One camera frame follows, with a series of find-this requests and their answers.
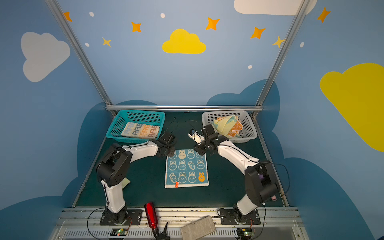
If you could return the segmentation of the yellow-green towel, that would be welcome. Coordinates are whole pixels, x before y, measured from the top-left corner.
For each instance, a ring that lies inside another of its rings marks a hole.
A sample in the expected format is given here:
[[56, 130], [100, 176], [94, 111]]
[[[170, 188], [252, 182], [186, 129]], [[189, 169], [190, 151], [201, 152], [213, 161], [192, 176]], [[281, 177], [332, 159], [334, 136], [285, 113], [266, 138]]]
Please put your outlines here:
[[229, 138], [232, 128], [236, 125], [237, 121], [237, 116], [232, 115], [217, 118], [213, 120], [212, 125], [220, 135]]

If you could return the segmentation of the cream RABBIT lettered towel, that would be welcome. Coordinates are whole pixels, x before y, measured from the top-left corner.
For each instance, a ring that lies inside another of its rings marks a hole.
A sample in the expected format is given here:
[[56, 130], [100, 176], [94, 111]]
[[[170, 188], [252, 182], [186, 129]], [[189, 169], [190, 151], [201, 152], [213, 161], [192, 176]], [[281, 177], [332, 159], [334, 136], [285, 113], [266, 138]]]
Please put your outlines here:
[[128, 122], [121, 135], [127, 138], [150, 140], [158, 136], [159, 130], [159, 126]]

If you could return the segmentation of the blue bunny pattern towel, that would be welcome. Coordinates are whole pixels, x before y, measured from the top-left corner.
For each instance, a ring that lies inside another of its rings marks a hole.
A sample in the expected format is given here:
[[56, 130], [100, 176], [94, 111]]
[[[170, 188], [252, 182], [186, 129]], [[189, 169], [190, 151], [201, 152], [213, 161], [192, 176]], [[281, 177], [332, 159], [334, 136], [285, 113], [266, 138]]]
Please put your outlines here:
[[193, 149], [176, 150], [167, 157], [165, 188], [207, 187], [209, 185], [206, 155]]

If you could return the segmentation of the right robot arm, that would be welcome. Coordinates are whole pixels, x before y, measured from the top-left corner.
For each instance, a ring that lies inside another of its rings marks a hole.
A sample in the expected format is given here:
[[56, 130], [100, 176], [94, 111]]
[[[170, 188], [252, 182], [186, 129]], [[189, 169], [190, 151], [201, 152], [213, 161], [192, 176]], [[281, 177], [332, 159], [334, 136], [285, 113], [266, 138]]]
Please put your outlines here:
[[229, 138], [219, 135], [211, 125], [202, 128], [202, 134], [191, 129], [188, 136], [196, 142], [194, 150], [204, 155], [216, 151], [237, 167], [245, 176], [245, 195], [234, 206], [234, 219], [245, 224], [251, 213], [280, 193], [281, 187], [273, 164], [261, 162], [238, 148]]

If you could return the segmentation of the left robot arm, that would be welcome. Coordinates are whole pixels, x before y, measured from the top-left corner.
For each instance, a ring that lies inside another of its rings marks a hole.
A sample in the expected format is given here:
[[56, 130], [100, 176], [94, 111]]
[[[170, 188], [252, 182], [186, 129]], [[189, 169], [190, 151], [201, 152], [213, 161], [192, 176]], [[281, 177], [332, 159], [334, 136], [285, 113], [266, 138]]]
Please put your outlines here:
[[157, 140], [149, 140], [146, 143], [131, 146], [113, 144], [109, 148], [96, 168], [106, 197], [106, 206], [100, 221], [101, 226], [135, 224], [133, 220], [129, 219], [123, 196], [123, 181], [130, 164], [147, 157], [172, 157], [175, 153], [175, 140], [176, 137], [173, 134], [166, 132]]

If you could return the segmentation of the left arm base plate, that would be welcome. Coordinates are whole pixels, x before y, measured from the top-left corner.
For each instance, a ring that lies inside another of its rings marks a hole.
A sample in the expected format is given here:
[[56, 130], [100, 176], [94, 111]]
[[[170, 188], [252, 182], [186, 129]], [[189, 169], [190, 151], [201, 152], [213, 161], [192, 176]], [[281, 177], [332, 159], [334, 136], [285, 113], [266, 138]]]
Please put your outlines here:
[[113, 213], [106, 209], [102, 213], [101, 226], [138, 226], [142, 219], [142, 210], [121, 209], [118, 213]]

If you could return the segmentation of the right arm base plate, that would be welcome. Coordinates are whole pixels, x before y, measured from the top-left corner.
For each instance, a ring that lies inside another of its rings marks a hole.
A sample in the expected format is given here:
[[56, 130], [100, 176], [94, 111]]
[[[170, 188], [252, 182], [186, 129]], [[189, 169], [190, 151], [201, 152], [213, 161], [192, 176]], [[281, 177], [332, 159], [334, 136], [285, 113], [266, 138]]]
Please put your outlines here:
[[218, 215], [222, 225], [260, 225], [261, 219], [259, 212], [254, 210], [247, 215], [242, 215], [235, 209], [224, 209], [218, 210]]

